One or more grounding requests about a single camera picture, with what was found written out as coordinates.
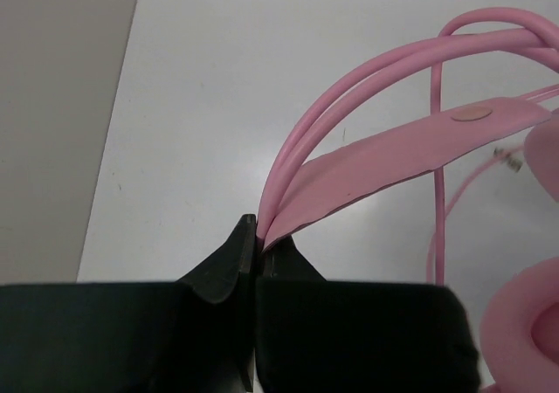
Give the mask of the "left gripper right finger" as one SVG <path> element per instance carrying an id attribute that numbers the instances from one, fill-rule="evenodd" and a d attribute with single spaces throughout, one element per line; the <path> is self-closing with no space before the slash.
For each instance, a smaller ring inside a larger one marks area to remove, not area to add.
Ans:
<path id="1" fill-rule="evenodd" d="M 479 354 L 444 286 L 324 279 L 290 238 L 264 257 L 255 352 L 266 392 L 475 392 Z"/>

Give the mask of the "pink headphones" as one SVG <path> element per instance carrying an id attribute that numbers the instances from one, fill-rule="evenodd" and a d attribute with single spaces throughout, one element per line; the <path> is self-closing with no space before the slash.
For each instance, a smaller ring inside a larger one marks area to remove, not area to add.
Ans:
<path id="1" fill-rule="evenodd" d="M 416 42 L 371 60 L 375 73 L 354 74 L 342 99 L 304 131 L 280 157 L 261 197 L 257 235 L 265 248 L 365 197 L 433 172 L 490 142 L 526 131 L 524 155 L 538 183 L 558 194 L 558 133 L 551 112 L 533 97 L 493 98 L 456 107 L 392 128 L 310 159 L 309 154 L 342 118 L 375 92 L 449 59 L 509 51 L 546 66 L 558 61 L 558 38 L 511 29 L 448 35 Z M 551 259 L 519 274 L 488 308 L 482 349 L 504 392 L 555 392 L 558 367 L 538 349 L 530 330 L 558 297 L 558 262 Z"/>

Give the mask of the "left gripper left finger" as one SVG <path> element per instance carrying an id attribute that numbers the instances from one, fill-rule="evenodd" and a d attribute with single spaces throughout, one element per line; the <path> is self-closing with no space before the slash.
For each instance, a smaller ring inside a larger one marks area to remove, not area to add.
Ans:
<path id="1" fill-rule="evenodd" d="M 2 391 L 252 391 L 255 230 L 175 281 L 2 286 Z"/>

